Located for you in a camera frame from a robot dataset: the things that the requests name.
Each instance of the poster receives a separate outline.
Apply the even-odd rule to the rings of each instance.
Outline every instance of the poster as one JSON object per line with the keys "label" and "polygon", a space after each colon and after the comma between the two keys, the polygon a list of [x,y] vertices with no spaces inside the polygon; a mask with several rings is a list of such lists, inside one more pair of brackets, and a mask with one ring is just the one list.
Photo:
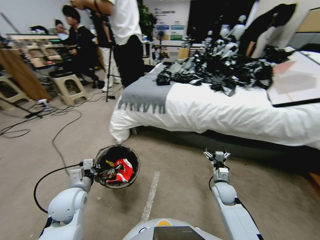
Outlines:
{"label": "poster", "polygon": [[154,28],[155,44],[159,45],[159,31],[163,32],[162,45],[181,46],[186,35],[190,11],[190,1],[159,2],[148,6],[149,11],[157,18]]}

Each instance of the gray blanket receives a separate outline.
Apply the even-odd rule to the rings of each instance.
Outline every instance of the gray blanket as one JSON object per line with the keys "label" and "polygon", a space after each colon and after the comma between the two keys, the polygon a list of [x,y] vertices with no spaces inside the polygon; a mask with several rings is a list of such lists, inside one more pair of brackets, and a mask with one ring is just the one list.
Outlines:
{"label": "gray blanket", "polygon": [[119,101],[118,108],[124,105],[124,110],[129,106],[131,111],[143,110],[147,112],[151,106],[153,113],[156,111],[156,107],[159,108],[159,113],[166,113],[166,99],[169,91],[173,86],[158,86],[155,80],[158,74],[165,68],[164,65],[159,65],[153,69],[153,72],[147,73],[147,75],[139,78],[137,81],[129,85],[124,89],[122,98]]}

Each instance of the hair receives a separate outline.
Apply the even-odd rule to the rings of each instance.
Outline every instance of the hair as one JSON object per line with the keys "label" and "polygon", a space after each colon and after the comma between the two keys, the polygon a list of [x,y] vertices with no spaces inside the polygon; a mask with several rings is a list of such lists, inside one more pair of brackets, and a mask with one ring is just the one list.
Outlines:
{"label": "hair", "polygon": [[296,10],[296,6],[297,6],[297,4],[295,4],[295,3],[282,6],[279,9],[278,14],[274,18],[274,26],[278,27],[278,26],[285,25],[291,19],[292,15],[294,14],[294,12]]}
{"label": "hair", "polygon": [[63,25],[63,23],[62,23],[59,19],[56,19],[55,24],[56,24],[56,26],[57,26],[58,24]]}
{"label": "hair", "polygon": [[80,14],[75,8],[69,5],[64,5],[62,8],[62,12],[63,12],[63,15],[74,18],[77,20],[78,23],[80,23]]}

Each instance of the white pants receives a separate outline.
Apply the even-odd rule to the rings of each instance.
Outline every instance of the white pants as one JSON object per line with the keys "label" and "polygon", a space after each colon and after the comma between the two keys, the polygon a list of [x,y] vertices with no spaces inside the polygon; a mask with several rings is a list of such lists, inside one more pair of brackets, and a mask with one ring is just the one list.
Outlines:
{"label": "white pants", "polygon": [[[103,47],[99,47],[100,52],[102,54],[102,58],[103,58],[103,63],[104,63],[104,69],[106,70],[106,77],[105,77],[105,83],[108,83],[108,70],[109,70],[109,57],[110,57],[110,48],[103,48]],[[114,61],[113,58],[113,51],[111,53],[111,66],[110,66],[110,74],[114,75],[114,76],[120,76],[120,73],[118,71],[116,62]],[[113,81],[115,83],[121,83],[121,78],[119,77],[114,77],[114,76],[110,76],[109,79],[109,87],[112,87],[113,85]]]}

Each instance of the hand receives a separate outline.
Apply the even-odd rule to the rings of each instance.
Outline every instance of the hand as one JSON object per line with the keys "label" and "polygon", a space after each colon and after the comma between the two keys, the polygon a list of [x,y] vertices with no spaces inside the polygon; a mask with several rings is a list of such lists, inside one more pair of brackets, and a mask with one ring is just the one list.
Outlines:
{"label": "hand", "polygon": [[84,0],[70,0],[71,6],[78,8],[79,10],[84,9]]}
{"label": "hand", "polygon": [[72,55],[77,55],[77,50],[76,50],[76,49],[72,49],[72,50],[71,50],[71,54],[72,54]]}
{"label": "hand", "polygon": [[56,26],[56,29],[57,29],[57,32],[58,32],[58,33],[65,33],[65,32],[66,32],[66,30],[64,29],[64,27],[63,27],[62,24],[58,24],[58,25]]}

